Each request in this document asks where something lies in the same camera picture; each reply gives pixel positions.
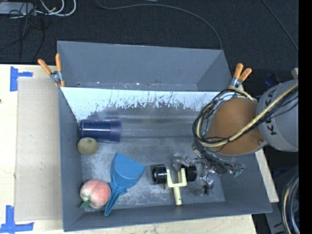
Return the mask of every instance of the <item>black floor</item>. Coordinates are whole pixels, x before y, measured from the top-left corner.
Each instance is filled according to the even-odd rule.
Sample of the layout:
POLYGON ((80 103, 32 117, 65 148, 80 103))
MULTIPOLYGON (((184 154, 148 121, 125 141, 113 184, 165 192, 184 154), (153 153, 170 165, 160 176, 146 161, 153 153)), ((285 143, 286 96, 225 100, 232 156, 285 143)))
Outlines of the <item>black floor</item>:
MULTIPOLYGON (((29 1, 42 11, 39 0, 8 1, 29 1)), ((65 1, 69 12, 73 0, 65 1)), ((298 67, 299 0, 97 0, 110 8, 149 4, 114 10, 96 0, 76 1, 68 17, 0 15, 0 63, 34 64, 41 58, 54 65, 58 40, 221 48, 232 74, 238 62, 253 69, 244 88, 254 97, 269 88, 269 77, 288 81, 298 67)), ((298 163, 298 153, 266 147, 265 155, 272 173, 298 163)), ((263 215, 254 222, 259 234, 268 233, 263 215)))

